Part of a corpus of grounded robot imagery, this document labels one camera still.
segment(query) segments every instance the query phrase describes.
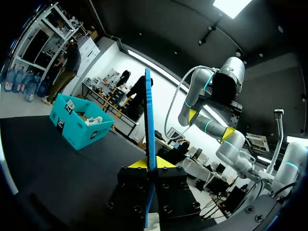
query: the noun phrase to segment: yellow triangle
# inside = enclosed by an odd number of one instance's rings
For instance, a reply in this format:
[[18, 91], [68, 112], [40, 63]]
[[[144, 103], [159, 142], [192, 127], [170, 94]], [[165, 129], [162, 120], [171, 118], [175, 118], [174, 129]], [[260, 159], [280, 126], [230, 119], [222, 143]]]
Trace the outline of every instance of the yellow triangle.
[[157, 167], [162, 168], [162, 167], [176, 167], [175, 165], [169, 163], [168, 161], [164, 160], [163, 158], [157, 156]]
[[191, 119], [193, 118], [193, 116], [196, 114], [197, 112], [193, 109], [189, 109], [189, 119], [188, 121], [190, 122]]
[[227, 138], [229, 138], [235, 132], [235, 128], [227, 127], [225, 133], [223, 134], [220, 142], [224, 142]]
[[132, 164], [129, 167], [132, 167], [132, 168], [138, 168], [138, 167], [147, 168], [147, 159], [148, 158], [146, 157], [146, 158], [143, 158], [141, 160], [138, 160], [136, 163]]
[[[138, 167], [141, 167], [141, 168], [147, 168], [147, 157], [146, 158], [143, 158], [141, 160], [138, 160], [136, 163], [132, 164], [131, 166], [129, 167], [132, 167], [132, 168], [138, 168]], [[168, 161], [164, 160], [163, 158], [157, 156], [156, 157], [156, 160], [157, 160], [157, 167], [158, 168], [162, 168], [162, 167], [176, 167], [175, 165], [169, 163]]]

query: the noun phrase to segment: computer screen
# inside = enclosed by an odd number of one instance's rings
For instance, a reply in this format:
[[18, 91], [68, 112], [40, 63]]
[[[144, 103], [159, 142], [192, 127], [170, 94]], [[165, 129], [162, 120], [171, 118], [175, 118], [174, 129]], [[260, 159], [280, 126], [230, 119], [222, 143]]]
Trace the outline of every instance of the computer screen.
[[222, 164], [219, 164], [216, 168], [216, 172], [222, 174], [222, 172], [225, 170], [226, 167], [224, 167]]
[[[178, 135], [180, 135], [181, 133], [176, 131], [174, 128], [170, 128], [169, 132], [167, 133], [167, 135], [169, 137], [175, 138]], [[171, 144], [171, 142], [176, 142], [178, 139], [184, 139], [185, 136], [181, 135], [180, 137], [176, 138], [175, 140], [169, 140], [168, 144]]]
[[202, 149], [198, 148], [198, 150], [195, 152], [195, 154], [192, 156], [192, 158], [197, 160], [199, 158], [201, 152], [202, 152]]

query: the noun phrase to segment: blue water jug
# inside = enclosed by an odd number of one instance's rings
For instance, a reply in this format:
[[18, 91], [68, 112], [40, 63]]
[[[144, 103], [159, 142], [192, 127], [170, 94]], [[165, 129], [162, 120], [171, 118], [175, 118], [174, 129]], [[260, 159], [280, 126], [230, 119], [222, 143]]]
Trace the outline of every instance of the blue water jug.
[[41, 83], [40, 87], [38, 88], [38, 96], [43, 98], [46, 95], [46, 91], [49, 87], [49, 77], [46, 77], [44, 81]]
[[31, 103], [34, 100], [34, 96], [38, 89], [38, 76], [34, 76], [34, 78], [27, 84], [25, 90], [25, 100], [28, 103]]
[[15, 81], [13, 83], [12, 92], [19, 93], [21, 89], [22, 82], [24, 80], [25, 73], [24, 73], [24, 67], [21, 68], [21, 70], [17, 71]]
[[24, 94], [27, 84], [28, 84], [32, 79], [33, 79], [33, 73], [32, 73], [32, 71], [26, 73], [25, 78], [24, 78], [24, 80], [23, 80], [23, 82], [22, 82], [22, 84], [21, 84], [21, 88], [20, 88], [21, 93]]
[[5, 84], [4, 84], [4, 91], [5, 92], [12, 91], [13, 83], [14, 83], [15, 77], [16, 77], [15, 67], [16, 67], [16, 64], [14, 65], [13, 68], [11, 68], [8, 71], [8, 74], [6, 75]]

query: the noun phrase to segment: fluorescent light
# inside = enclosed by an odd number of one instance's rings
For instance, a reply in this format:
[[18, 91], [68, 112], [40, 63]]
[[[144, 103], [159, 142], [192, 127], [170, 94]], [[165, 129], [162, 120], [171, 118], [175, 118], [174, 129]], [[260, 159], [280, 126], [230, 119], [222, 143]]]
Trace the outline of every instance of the fluorescent light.
[[267, 159], [267, 158], [261, 157], [261, 156], [259, 156], [259, 155], [258, 155], [258, 158], [259, 158], [260, 160], [263, 160], [263, 161], [267, 162], [267, 163], [271, 163], [271, 160], [269, 160], [269, 159]]
[[211, 116], [213, 116], [215, 118], [215, 120], [217, 120], [217, 122], [219, 122], [222, 126], [227, 127], [228, 125], [226, 124], [225, 121], [223, 121], [223, 119], [216, 113], [213, 111], [212, 108], [210, 108], [208, 105], [205, 105], [204, 108], [211, 114]]
[[213, 6], [235, 18], [252, 0], [215, 0]]
[[293, 136], [287, 136], [287, 142], [288, 143], [299, 143], [303, 146], [308, 147], [308, 139], [303, 139], [303, 138], [298, 138], [298, 137], [293, 137]]
[[[175, 83], [176, 85], [179, 85], [180, 81], [178, 81], [176, 78], [174, 78], [171, 74], [169, 74], [167, 71], [163, 70], [162, 68], [160, 68], [159, 66], [155, 65], [154, 63], [152, 63], [151, 61], [143, 58], [142, 56], [136, 54], [135, 52], [128, 50], [128, 53], [135, 57], [136, 59], [139, 59], [140, 61], [142, 61], [143, 63], [147, 64], [149, 67], [153, 68], [154, 71], [162, 74], [163, 76], [165, 76], [166, 78], [168, 78], [169, 80], [171, 80], [173, 83]], [[181, 85], [181, 88], [187, 93], [188, 92], [188, 88], [186, 86], [184, 86], [183, 84]]]
[[[160, 68], [159, 66], [155, 65], [154, 63], [152, 63], [151, 61], [143, 58], [142, 56], [138, 55], [137, 53], [128, 50], [128, 53], [135, 57], [136, 59], [142, 61], [143, 63], [145, 63], [146, 65], [148, 65], [149, 67], [153, 68], [154, 71], [160, 73], [161, 75], [165, 76], [166, 78], [168, 78], [170, 81], [172, 81], [174, 84], [179, 85], [180, 81], [178, 81], [176, 78], [174, 78], [171, 74], [169, 74], [167, 71], [163, 70], [162, 68]], [[181, 85], [181, 89], [183, 89], [186, 93], [188, 92], [188, 88], [186, 86], [184, 86], [183, 84]], [[225, 121], [223, 121], [223, 119], [216, 113], [213, 111], [212, 108], [210, 108], [208, 105], [205, 105], [204, 108], [222, 125], [227, 127], [228, 125], [225, 123]]]
[[35, 10], [35, 12], [38, 12], [38, 11], [39, 11], [41, 5], [39, 5], [39, 7], [37, 7], [37, 9]]

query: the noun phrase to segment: black table surface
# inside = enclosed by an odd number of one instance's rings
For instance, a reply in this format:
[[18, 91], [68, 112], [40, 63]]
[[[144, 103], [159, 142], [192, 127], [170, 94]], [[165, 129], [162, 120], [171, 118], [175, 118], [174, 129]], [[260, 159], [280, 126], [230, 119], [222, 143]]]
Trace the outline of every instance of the black table surface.
[[120, 168], [144, 157], [141, 149], [112, 131], [76, 151], [48, 116], [0, 119], [0, 128], [6, 161], [19, 190], [16, 198], [38, 223], [43, 221], [36, 217], [30, 195], [70, 225], [104, 205]]

